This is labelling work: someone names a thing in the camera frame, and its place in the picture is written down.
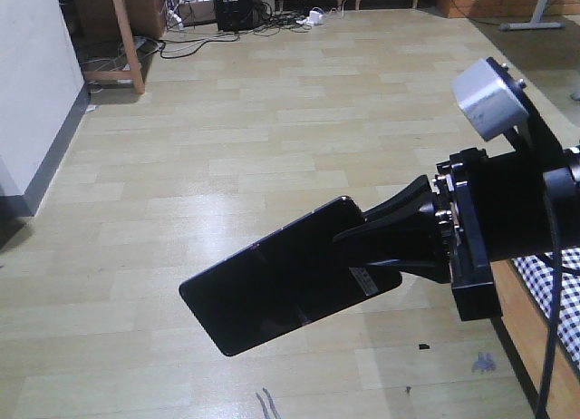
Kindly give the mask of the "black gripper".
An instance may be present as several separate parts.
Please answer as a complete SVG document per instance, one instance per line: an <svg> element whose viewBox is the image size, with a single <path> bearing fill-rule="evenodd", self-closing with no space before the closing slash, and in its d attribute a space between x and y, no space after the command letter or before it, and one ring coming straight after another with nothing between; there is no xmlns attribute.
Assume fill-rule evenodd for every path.
<svg viewBox="0 0 580 419"><path fill-rule="evenodd" d="M350 267L405 272L450 284L459 317L502 314L491 264L550 246L544 172L528 154L475 148L436 166L435 193L420 175L333 237Z"/></svg>

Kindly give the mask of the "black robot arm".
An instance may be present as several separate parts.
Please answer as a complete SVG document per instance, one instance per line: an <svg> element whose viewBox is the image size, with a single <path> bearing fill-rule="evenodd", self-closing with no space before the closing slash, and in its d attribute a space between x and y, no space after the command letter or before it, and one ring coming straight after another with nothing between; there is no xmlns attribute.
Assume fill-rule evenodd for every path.
<svg viewBox="0 0 580 419"><path fill-rule="evenodd" d="M579 244L579 153L467 149L363 216L333 238L348 266L450 284L461 320L499 317L491 262L550 251L552 219L562 248Z"/></svg>

